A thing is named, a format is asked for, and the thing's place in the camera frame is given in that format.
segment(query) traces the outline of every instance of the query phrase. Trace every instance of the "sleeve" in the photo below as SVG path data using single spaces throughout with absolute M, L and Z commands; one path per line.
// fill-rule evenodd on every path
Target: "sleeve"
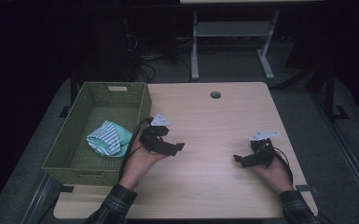
M 280 194 L 283 204 L 283 214 L 287 221 L 301 224 L 319 224 L 322 223 L 304 201 L 301 193 L 296 190 L 288 190 Z
M 135 201 L 137 194 L 116 184 L 101 207 L 86 219 L 85 224 L 121 224 Z

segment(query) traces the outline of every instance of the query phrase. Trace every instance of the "person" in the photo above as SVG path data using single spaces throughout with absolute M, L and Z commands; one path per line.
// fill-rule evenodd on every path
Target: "person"
M 147 151 L 139 142 L 139 136 L 138 134 L 135 138 L 123 176 L 106 196 L 101 207 L 86 219 L 86 224 L 123 223 L 137 196 L 133 190 L 138 181 L 156 162 L 168 157 Z M 321 223 L 313 215 L 301 193 L 293 188 L 281 161 L 275 158 L 268 168 L 265 168 L 264 165 L 258 165 L 248 169 L 260 175 L 266 184 L 280 195 L 283 203 L 283 214 L 289 223 Z

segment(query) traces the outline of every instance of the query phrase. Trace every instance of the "person's left hand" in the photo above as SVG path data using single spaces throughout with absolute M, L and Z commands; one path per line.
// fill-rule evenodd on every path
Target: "person's left hand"
M 168 156 L 159 153 L 149 152 L 139 142 L 138 134 L 131 148 L 131 155 L 124 168 L 123 176 L 119 184 L 126 189 L 133 190 L 138 181 L 149 171 L 149 169 L 157 162 Z

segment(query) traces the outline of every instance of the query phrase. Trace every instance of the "striped cloth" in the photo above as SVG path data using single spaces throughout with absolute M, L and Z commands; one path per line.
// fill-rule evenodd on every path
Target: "striped cloth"
M 106 120 L 86 138 L 89 145 L 100 155 L 121 157 L 125 154 L 131 136 L 132 134 L 123 127 Z

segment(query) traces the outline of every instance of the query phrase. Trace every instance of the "basket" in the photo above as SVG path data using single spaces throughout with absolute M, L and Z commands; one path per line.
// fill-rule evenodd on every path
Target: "basket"
M 99 155 L 86 136 L 105 120 L 132 132 L 151 104 L 146 83 L 85 82 L 42 169 L 63 184 L 114 185 L 122 158 Z

